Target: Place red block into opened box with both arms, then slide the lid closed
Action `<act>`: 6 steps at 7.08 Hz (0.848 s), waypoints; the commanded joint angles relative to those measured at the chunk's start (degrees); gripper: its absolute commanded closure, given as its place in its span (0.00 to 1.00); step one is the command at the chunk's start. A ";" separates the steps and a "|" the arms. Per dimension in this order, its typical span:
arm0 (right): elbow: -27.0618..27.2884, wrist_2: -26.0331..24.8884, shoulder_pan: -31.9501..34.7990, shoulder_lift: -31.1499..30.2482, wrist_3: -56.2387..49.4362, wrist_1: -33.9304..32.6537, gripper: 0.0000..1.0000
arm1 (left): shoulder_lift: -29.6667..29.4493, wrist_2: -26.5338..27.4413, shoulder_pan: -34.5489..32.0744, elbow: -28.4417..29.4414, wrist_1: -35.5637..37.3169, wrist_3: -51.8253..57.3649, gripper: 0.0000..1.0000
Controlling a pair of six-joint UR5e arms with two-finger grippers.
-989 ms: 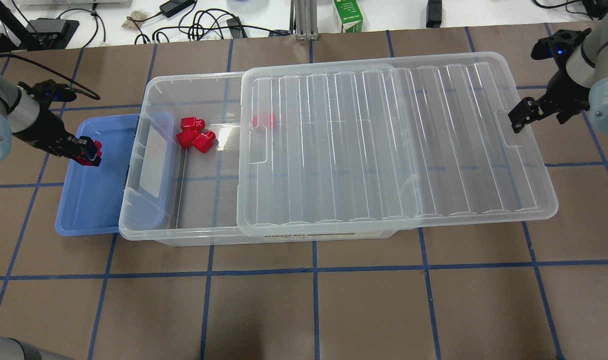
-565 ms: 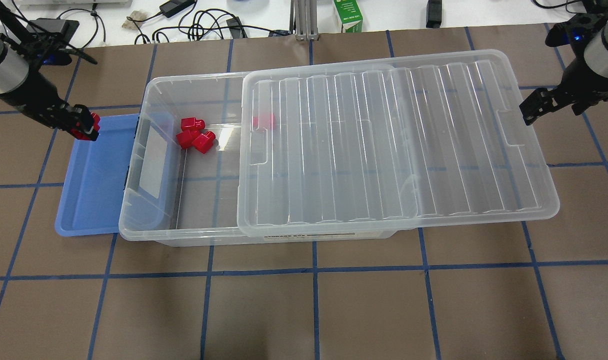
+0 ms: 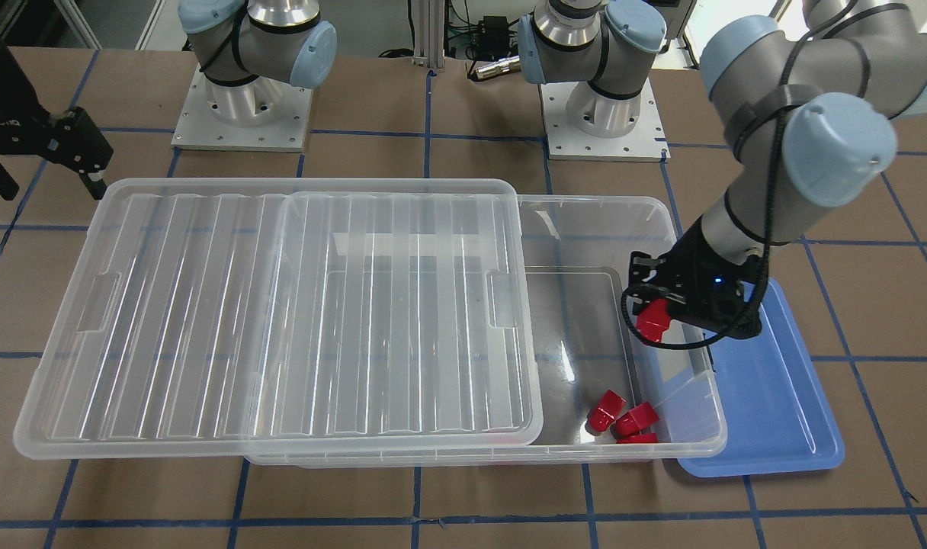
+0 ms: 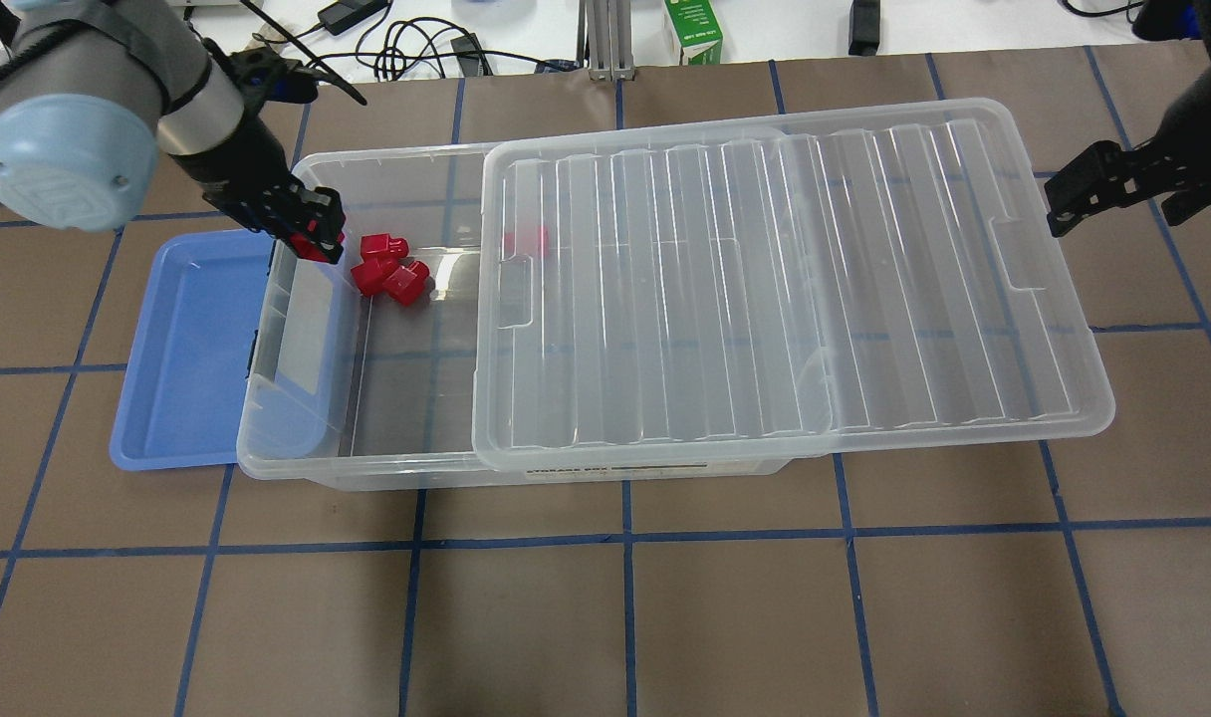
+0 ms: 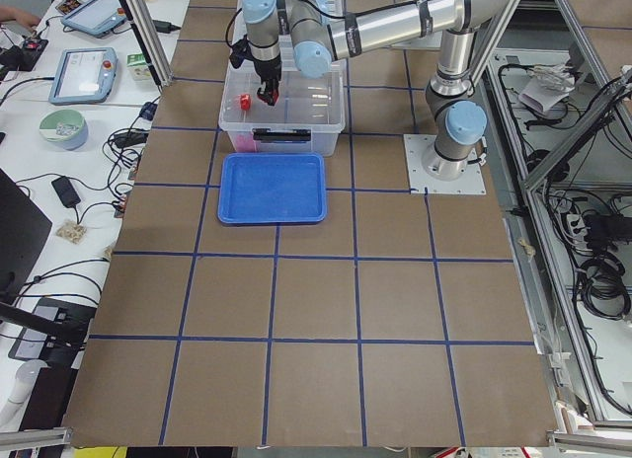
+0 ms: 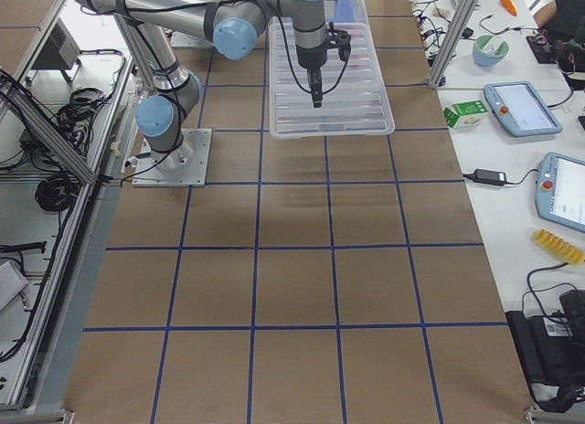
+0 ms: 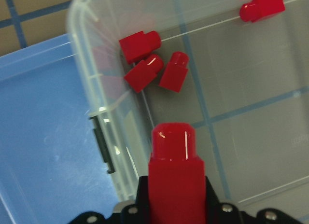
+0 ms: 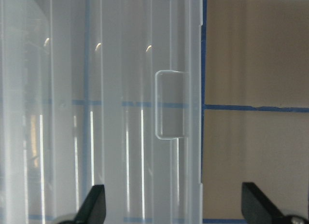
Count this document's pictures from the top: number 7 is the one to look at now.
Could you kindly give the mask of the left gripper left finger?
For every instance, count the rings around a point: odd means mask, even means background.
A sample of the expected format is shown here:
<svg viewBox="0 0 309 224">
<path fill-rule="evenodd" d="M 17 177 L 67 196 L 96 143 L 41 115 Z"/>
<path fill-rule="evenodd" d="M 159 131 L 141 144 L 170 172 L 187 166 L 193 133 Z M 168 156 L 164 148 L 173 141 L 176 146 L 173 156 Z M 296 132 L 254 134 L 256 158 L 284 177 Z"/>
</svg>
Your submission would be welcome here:
<svg viewBox="0 0 309 224">
<path fill-rule="evenodd" d="M 148 176 L 141 176 L 139 178 L 139 185 L 137 189 L 137 196 L 135 205 L 138 209 L 137 215 L 140 224 L 151 223 L 150 201 L 148 195 Z"/>
</svg>

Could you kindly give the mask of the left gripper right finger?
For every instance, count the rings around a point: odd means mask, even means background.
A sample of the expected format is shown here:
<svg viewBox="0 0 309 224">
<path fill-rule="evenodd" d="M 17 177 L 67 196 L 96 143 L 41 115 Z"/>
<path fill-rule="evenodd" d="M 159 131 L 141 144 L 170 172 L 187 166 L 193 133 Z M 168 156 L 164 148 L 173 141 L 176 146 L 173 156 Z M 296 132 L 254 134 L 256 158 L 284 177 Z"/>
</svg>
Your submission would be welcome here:
<svg viewBox="0 0 309 224">
<path fill-rule="evenodd" d="M 206 201 L 205 201 L 205 212 L 206 212 L 206 223 L 207 224 L 218 224 L 219 223 L 219 198 L 208 178 L 206 180 Z"/>
</svg>

